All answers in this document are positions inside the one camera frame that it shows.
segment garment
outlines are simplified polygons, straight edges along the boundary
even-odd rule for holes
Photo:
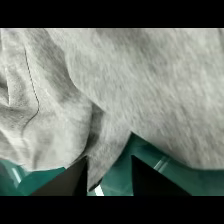
[[[224,168],[221,28],[0,31],[1,158],[47,170],[87,155],[90,188],[133,132]]]

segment gray fabric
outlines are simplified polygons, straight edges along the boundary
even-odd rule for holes
[[[221,28],[0,31],[1,158],[46,170],[88,155],[90,187],[134,132],[224,168]]]

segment heathered gray fabric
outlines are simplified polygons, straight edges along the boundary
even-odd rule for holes
[[[222,28],[0,31],[1,158],[46,170],[88,155],[90,187],[134,132],[224,168]]]

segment gray cloth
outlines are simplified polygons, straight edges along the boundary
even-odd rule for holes
[[[88,186],[130,133],[224,168],[221,28],[0,30],[0,157],[27,170],[89,157]]]

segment seam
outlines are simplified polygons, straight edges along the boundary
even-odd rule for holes
[[[27,60],[27,53],[26,53],[26,49],[24,48],[24,53],[25,53],[25,61],[26,61],[26,64],[27,64],[27,68],[28,68],[28,73],[29,73],[29,76],[30,76],[30,81],[31,81],[31,84],[32,84],[32,88],[33,88],[33,92],[34,92],[34,95],[36,97],[36,100],[37,100],[37,111],[36,113],[25,123],[25,125],[23,126],[23,129],[21,131],[21,137],[22,137],[22,141],[26,147],[26,149],[29,149],[29,145],[28,143],[26,142],[25,138],[24,138],[24,133],[25,133],[25,129],[27,128],[28,124],[31,122],[31,120],[34,119],[34,117],[37,116],[37,114],[39,113],[39,110],[40,110],[40,102],[37,98],[37,94],[36,94],[36,91],[35,91],[35,88],[34,88],[34,84],[33,84],[33,79],[32,79],[32,76],[31,76],[31,72],[30,72],[30,67],[29,67],[29,63],[28,63],[28,60]]]

